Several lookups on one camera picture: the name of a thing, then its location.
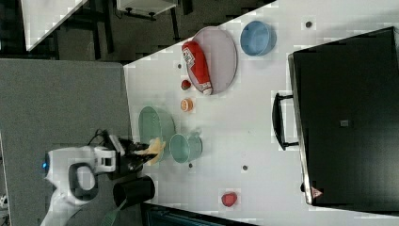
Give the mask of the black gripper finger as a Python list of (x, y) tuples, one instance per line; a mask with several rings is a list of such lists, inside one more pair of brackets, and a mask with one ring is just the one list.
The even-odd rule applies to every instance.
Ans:
[(130, 167), (132, 169), (138, 169), (143, 164), (147, 163), (148, 161), (151, 161), (155, 157), (156, 157), (155, 153), (134, 154), (131, 157)]
[(149, 144), (134, 142), (132, 140), (127, 140), (126, 145), (128, 151), (145, 151), (150, 147)]

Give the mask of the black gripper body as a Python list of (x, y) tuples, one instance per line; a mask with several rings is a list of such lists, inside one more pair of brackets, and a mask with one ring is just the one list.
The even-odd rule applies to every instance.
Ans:
[(107, 174), (110, 180), (117, 180), (132, 173), (137, 173), (143, 166), (134, 158), (137, 142), (127, 138), (110, 138), (109, 147), (116, 151), (116, 170)]

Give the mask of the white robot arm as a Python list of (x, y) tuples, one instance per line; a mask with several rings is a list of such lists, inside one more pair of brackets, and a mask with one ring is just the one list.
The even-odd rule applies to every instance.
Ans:
[(45, 179), (54, 192), (40, 226), (66, 226), (68, 221), (99, 193), (98, 176), (113, 173), (122, 159), (135, 170), (154, 159), (165, 144), (158, 138), (150, 144), (133, 142), (123, 147), (115, 136), (106, 146), (82, 146), (56, 149), (45, 155), (42, 164)]

